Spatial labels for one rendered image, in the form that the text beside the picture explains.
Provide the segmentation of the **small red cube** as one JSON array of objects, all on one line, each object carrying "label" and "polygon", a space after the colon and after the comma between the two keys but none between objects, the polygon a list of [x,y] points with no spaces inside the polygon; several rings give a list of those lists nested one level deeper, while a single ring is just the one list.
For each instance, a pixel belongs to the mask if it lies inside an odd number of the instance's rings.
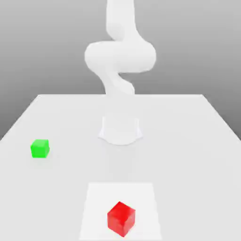
[{"label": "small red cube", "polygon": [[107,213],[107,226],[121,237],[125,237],[134,226],[136,210],[119,201]]}]

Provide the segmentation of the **small green cube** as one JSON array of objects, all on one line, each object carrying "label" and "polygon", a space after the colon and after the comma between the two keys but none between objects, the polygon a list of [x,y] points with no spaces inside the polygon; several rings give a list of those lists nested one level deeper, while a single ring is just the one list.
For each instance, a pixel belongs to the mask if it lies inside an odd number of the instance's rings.
[{"label": "small green cube", "polygon": [[31,154],[33,158],[46,158],[50,151],[47,139],[36,139],[31,144]]}]

